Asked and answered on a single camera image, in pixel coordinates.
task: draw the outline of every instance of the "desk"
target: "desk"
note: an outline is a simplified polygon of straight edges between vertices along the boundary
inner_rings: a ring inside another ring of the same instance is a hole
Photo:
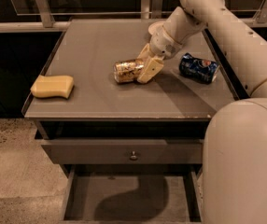
[[[202,163],[201,140],[210,119],[234,101],[221,73],[210,85],[179,74],[186,52],[214,60],[202,34],[165,61],[148,84],[119,85],[114,80],[114,62],[139,54],[153,22],[71,22],[46,73],[74,77],[70,98],[34,98],[25,113],[35,121],[54,163]]]

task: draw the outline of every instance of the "drawer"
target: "drawer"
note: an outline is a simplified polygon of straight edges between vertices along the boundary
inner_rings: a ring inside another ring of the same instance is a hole
[[[55,139],[42,147],[58,164],[202,163],[199,139]]]

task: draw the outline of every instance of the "robotic arm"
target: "robotic arm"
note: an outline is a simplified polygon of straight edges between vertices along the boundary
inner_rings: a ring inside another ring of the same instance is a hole
[[[226,7],[224,0],[180,0],[141,51],[147,59],[139,78],[147,83],[174,57],[185,41],[207,28],[251,97],[267,97],[267,42]]]

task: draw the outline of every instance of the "drawer knob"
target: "drawer knob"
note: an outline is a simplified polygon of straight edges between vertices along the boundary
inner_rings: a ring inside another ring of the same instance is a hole
[[[135,154],[135,151],[132,152],[131,157],[130,157],[130,160],[131,161],[137,161],[137,156]]]

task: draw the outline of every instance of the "gray tabletop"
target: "gray tabletop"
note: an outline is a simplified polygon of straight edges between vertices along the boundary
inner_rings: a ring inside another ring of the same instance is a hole
[[[182,77],[182,54],[208,60],[214,57],[202,34],[185,47],[148,84],[117,84],[116,61],[137,57],[149,41],[150,20],[73,20],[47,76],[74,77],[68,100],[36,99],[25,117],[29,119],[207,119],[233,102],[223,75],[210,85]]]

